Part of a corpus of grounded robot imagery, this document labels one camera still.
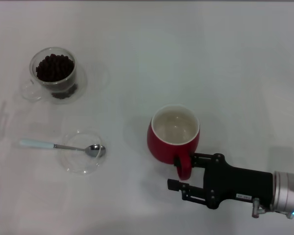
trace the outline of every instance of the mug rim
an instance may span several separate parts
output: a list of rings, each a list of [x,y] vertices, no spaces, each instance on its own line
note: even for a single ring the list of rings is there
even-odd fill
[[[183,142],[183,143],[170,143],[170,142],[165,141],[165,140],[163,140],[162,138],[160,138],[160,137],[158,136],[158,134],[156,133],[156,131],[154,130],[154,128],[153,128],[153,122],[154,122],[154,118],[155,118],[155,116],[156,116],[161,110],[163,110],[163,109],[165,109],[165,108],[168,108],[168,107],[182,107],[182,108],[188,110],[189,112],[191,112],[191,114],[192,114],[193,117],[195,118],[195,120],[196,120],[196,122],[197,122],[197,130],[196,130],[195,135],[194,135],[189,141],[187,141],[187,142]],[[199,119],[196,117],[195,113],[194,113],[192,110],[190,110],[189,108],[187,108],[185,105],[182,105],[182,104],[168,104],[168,105],[165,105],[165,106],[162,106],[161,108],[159,108],[159,109],[155,112],[155,114],[152,116],[152,119],[151,119],[151,129],[152,129],[153,133],[155,134],[155,136],[156,136],[159,140],[161,140],[162,142],[167,143],[167,144],[170,144],[170,145],[181,146],[181,145],[185,145],[185,144],[187,144],[187,143],[192,142],[192,141],[196,138],[196,136],[198,135],[198,133],[199,133],[199,131],[200,131],[200,121],[199,121]]]

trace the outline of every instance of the glass cup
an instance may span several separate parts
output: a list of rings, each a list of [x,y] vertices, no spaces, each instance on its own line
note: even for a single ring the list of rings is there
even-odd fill
[[[39,63],[44,60],[46,56],[50,56],[51,54],[68,56],[68,58],[74,62],[74,69],[69,76],[60,81],[45,82],[37,77],[36,67],[39,66]],[[71,52],[60,47],[49,47],[41,50],[31,59],[29,71],[32,78],[47,90],[51,96],[57,99],[64,99],[73,95],[77,89],[76,67],[77,60]]]

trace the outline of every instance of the mug handle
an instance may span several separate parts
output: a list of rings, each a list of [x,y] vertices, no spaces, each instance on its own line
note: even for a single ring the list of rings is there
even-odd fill
[[[188,153],[178,154],[180,160],[180,166],[177,166],[177,174],[181,180],[188,180],[192,173],[191,158]]]

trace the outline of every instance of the light blue spoon handle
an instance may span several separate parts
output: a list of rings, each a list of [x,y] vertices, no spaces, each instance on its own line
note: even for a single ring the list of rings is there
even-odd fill
[[[19,142],[20,145],[26,147],[34,147],[34,148],[54,148],[54,143],[48,143],[44,141],[36,141],[30,139],[21,139]]]

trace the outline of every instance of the red mug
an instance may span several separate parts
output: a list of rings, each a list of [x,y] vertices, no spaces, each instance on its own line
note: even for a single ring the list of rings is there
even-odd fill
[[[192,173],[190,154],[196,151],[200,123],[195,114],[183,105],[166,105],[152,117],[147,144],[152,155],[159,161],[173,164],[179,158],[177,173],[187,180]]]

